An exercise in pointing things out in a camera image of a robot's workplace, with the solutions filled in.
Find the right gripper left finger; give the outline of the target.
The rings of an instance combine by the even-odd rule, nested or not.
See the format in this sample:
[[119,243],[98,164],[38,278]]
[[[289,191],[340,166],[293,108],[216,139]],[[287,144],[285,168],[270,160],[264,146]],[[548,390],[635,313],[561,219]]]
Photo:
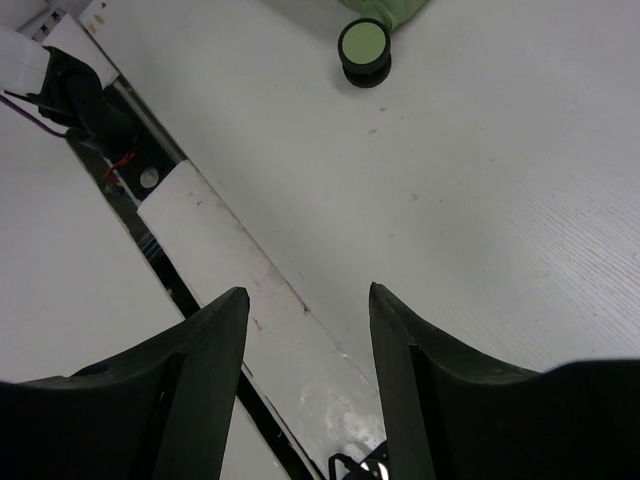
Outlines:
[[250,299],[235,287],[70,376],[1,386],[5,479],[216,479]]

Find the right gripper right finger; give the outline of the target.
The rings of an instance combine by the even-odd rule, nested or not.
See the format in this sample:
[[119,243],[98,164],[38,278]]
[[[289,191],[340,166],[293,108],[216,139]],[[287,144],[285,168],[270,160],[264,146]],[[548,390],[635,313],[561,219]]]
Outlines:
[[370,332],[394,479],[635,479],[639,363],[535,372],[369,291]]

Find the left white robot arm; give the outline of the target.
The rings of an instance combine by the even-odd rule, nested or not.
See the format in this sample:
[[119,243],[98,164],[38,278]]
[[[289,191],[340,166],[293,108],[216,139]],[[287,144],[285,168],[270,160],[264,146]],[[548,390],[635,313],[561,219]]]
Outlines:
[[52,46],[1,29],[1,90],[29,102],[68,137],[115,161],[138,140],[136,121],[110,104],[95,70]]

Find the green suitcase blue lining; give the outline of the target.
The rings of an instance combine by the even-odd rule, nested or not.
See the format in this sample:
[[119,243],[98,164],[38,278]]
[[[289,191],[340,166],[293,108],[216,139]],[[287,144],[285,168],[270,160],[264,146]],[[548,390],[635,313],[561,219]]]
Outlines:
[[340,1],[358,15],[342,29],[337,41],[342,72],[351,85],[370,89],[388,77],[392,69],[392,33],[427,3],[427,0]]

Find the black metal base rail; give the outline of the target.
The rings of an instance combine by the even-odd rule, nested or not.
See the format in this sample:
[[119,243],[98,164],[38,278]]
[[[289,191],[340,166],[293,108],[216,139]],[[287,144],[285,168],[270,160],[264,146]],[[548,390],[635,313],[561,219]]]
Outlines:
[[[126,226],[173,304],[183,316],[188,317],[199,310],[201,302],[195,298],[192,288],[187,286],[159,240],[138,213],[142,202],[159,188],[185,156],[126,80],[116,78],[105,88],[105,96],[110,104],[138,122],[142,140],[135,149],[137,156],[109,174],[109,160],[76,139],[68,138],[67,142]],[[289,478],[325,477],[320,466],[305,452],[277,409],[261,391],[247,366],[241,367],[236,399],[256,427],[262,443],[275,456]]]

